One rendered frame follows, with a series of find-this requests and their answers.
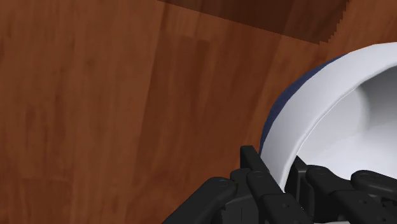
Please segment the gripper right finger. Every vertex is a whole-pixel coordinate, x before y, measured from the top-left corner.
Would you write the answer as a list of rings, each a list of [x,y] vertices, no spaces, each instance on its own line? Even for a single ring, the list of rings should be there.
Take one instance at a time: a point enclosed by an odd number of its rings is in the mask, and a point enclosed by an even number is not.
[[[397,179],[359,170],[350,179],[296,157],[285,192],[314,223],[397,224]]]

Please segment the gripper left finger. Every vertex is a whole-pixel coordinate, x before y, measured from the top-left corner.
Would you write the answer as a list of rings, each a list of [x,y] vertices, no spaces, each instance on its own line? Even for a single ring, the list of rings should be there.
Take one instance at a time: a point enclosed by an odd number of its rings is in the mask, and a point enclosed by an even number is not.
[[[314,224],[284,193],[253,146],[240,147],[240,168],[205,181],[162,224]]]

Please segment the white bowl with blue outside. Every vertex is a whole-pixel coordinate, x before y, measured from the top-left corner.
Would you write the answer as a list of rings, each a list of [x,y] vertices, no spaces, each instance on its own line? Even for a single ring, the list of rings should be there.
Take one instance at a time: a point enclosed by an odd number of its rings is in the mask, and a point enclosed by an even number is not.
[[[260,157],[280,187],[295,158],[348,179],[358,170],[397,179],[397,42],[320,65],[275,101]]]

